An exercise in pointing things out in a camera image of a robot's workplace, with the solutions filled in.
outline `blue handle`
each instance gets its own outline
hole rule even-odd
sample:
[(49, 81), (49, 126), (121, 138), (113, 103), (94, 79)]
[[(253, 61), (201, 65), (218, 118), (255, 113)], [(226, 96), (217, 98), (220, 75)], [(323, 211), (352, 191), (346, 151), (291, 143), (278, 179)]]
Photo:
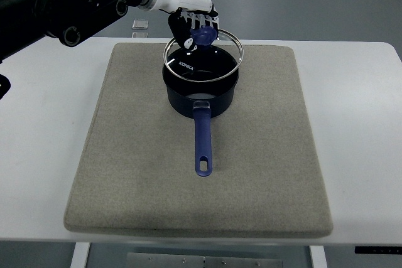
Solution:
[[(193, 118), (195, 126), (195, 172), (202, 177), (212, 173), (211, 109), (206, 101), (194, 102)], [(201, 170), (205, 161), (207, 169)]]

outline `handle hole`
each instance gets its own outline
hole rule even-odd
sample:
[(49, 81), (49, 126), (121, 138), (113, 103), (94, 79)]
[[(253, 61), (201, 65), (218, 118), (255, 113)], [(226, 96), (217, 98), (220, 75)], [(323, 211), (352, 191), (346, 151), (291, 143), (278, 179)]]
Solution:
[(208, 158), (206, 158), (205, 156), (202, 156), (200, 158), (200, 170), (202, 172), (208, 171)]

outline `metal plate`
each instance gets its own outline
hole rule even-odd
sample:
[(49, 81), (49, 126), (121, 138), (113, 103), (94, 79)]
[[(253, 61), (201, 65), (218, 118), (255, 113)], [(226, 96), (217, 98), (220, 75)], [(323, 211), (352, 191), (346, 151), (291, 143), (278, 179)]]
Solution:
[(144, 31), (135, 31), (133, 32), (133, 34), (131, 35), (132, 38), (147, 38), (148, 37), (148, 33), (144, 32)]
[(133, 22), (133, 29), (147, 29), (148, 20), (145, 19), (135, 19)]
[(202, 257), (174, 254), (127, 254), (127, 268), (282, 268), (281, 260), (237, 257)]

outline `robotic arm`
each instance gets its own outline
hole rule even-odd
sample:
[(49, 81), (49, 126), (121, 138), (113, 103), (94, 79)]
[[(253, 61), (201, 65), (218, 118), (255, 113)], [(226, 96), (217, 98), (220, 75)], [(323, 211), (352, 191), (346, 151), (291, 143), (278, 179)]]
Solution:
[(174, 37), (190, 51), (197, 47), (191, 28), (218, 28), (211, 0), (0, 0), (0, 63), (45, 35), (76, 46), (126, 15), (128, 6), (170, 13)]

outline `gray felt pad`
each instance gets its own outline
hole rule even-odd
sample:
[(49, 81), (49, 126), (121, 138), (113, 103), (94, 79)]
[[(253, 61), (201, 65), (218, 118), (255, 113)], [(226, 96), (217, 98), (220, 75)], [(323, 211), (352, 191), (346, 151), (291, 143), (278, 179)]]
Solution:
[(332, 230), (293, 50), (245, 46), (231, 106), (212, 119), (214, 171), (194, 170), (194, 124), (169, 104), (165, 45), (112, 52), (65, 212), (76, 232), (322, 237)]

